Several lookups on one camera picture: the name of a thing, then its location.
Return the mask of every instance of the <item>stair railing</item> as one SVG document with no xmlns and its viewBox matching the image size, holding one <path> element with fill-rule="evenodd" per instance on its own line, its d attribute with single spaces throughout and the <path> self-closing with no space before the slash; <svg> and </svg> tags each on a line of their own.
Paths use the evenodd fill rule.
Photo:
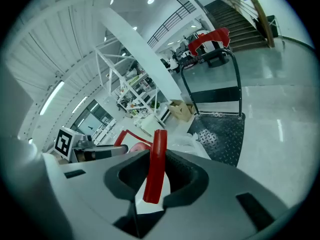
<svg viewBox="0 0 320 240">
<path fill-rule="evenodd" d="M 184 17 L 188 16 L 195 10 L 196 8 L 190 1 L 183 4 L 169 18 L 167 18 L 163 24 L 161 24 L 161 26 L 147 42 L 148 45 L 153 48 L 159 42 L 159 40 L 163 38 L 167 32 L 169 32 L 170 29 L 172 29 L 179 21 L 182 21 Z"/>
<path fill-rule="evenodd" d="M 261 26 L 266 34 L 266 39 L 267 39 L 267 43 L 268 43 L 269 47 L 275 47 L 275 41 L 274 41 L 274 36 L 271 31 L 271 27 L 269 25 L 266 14 L 265 14 L 264 10 L 262 9 L 258 0 L 251 0 L 254 7 L 252 7 L 251 5 L 245 3 L 241 0 L 226 0 L 226 1 L 228 1 L 231 4 L 231 6 L 238 13 L 242 14 L 242 11 L 243 11 L 243 12 L 249 14 L 250 17 L 254 20 L 256 20 L 256 18 L 258 18 L 260 20 Z"/>
</svg>

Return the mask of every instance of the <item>diamond plate floor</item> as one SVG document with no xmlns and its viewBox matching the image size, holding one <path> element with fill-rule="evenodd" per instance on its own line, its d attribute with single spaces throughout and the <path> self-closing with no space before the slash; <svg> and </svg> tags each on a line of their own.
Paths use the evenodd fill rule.
<svg viewBox="0 0 320 240">
<path fill-rule="evenodd" d="M 209 157 L 230 166 L 236 167 L 240 158 L 245 132 L 245 114 L 196 115 L 188 133 L 198 134 Z"/>
</svg>

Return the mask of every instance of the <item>gray floor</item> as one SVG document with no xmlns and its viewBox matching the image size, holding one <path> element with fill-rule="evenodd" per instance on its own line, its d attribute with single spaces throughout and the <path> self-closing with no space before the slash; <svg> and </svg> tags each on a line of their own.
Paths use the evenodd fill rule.
<svg viewBox="0 0 320 240">
<path fill-rule="evenodd" d="M 307 48 L 286 40 L 283 48 L 237 52 L 246 115 L 238 168 L 291 207 L 304 199 L 318 171 L 320 140 L 319 64 Z M 185 71 L 192 92 L 233 86 L 231 63 Z M 174 75 L 184 96 L 181 76 Z M 234 111 L 237 102 L 201 104 L 201 110 Z"/>
</svg>

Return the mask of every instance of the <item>white column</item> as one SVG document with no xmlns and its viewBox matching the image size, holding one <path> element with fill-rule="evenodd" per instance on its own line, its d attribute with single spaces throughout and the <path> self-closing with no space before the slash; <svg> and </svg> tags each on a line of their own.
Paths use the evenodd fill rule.
<svg viewBox="0 0 320 240">
<path fill-rule="evenodd" d="M 135 57 L 168 100 L 182 100 L 181 91 L 171 74 L 128 22 L 111 8 L 101 9 L 100 20 Z"/>
<path fill-rule="evenodd" d="M 207 17 L 206 13 L 204 12 L 204 10 L 202 10 L 201 6 L 195 1 L 195 0 L 189 0 L 190 3 L 197 9 L 197 10 L 200 10 L 201 13 L 201 16 L 203 18 L 203 20 L 208 24 L 209 28 L 211 31 L 214 31 L 216 30 L 214 28 L 214 25 L 212 25 L 210 19 Z"/>
</svg>

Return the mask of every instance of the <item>metal shelving rack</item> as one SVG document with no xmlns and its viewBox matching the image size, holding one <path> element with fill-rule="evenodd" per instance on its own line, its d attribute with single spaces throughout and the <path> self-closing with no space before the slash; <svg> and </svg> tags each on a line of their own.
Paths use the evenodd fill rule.
<svg viewBox="0 0 320 240">
<path fill-rule="evenodd" d="M 130 112 L 131 110 L 141 110 L 141 109 L 146 109 L 147 112 L 148 112 L 148 115 L 149 114 L 152 114 L 156 119 L 157 121 L 161 124 L 162 127 L 165 127 L 165 123 L 161 120 L 161 117 L 159 117 L 157 115 L 157 112 L 156 112 L 156 107 L 157 107 L 157 97 L 158 97 L 158 87 L 156 87 L 155 89 L 155 93 L 153 96 L 150 96 L 150 99 L 147 100 L 147 102 L 144 101 L 144 99 L 142 98 L 143 96 L 141 94 L 138 94 L 136 92 L 136 90 L 134 89 L 135 85 L 137 85 L 138 83 L 140 83 L 143 79 L 145 79 L 148 74 L 145 72 L 142 74 L 141 77 L 139 77 L 139 79 L 137 79 L 137 81 L 134 81 L 133 83 L 129 83 L 128 81 L 126 81 L 126 79 L 117 71 L 116 69 L 116 64 L 114 64 L 108 57 L 116 57 L 116 58 L 124 58 L 125 60 L 133 60 L 135 61 L 136 59 L 133 57 L 133 56 L 122 56 L 122 55 L 113 55 L 113 54 L 102 54 L 102 52 L 99 50 L 99 46 L 95 47 L 95 58 L 96 58 L 96 64 L 97 64 L 97 69 L 98 69 L 98 74 L 99 74 L 99 77 L 100 77 L 100 84 L 101 86 L 109 93 L 109 95 L 111 95 L 111 84 L 112 83 L 112 77 L 113 77 L 113 74 L 115 74 L 119 80 L 126 86 L 126 90 L 121 94 L 121 96 L 119 97 L 118 101 L 121 99 L 123 99 L 125 97 L 125 95 L 128 93 L 128 92 L 131 92 L 135 97 L 136 99 L 138 99 L 140 102 L 139 104 L 142 104 L 142 106 L 134 106 L 134 107 L 124 107 L 121 103 L 119 103 L 126 111 Z M 103 84 L 103 81 L 102 81 L 102 75 L 101 75 L 101 69 L 100 69 L 100 65 L 99 65 L 99 60 L 98 60 L 98 56 L 102 58 L 102 60 L 108 65 L 109 67 L 109 81 L 108 81 L 108 88 L 106 86 L 104 86 Z M 149 103 L 153 100 L 153 98 L 155 98 L 155 108 L 152 109 L 150 106 L 149 106 Z"/>
</svg>

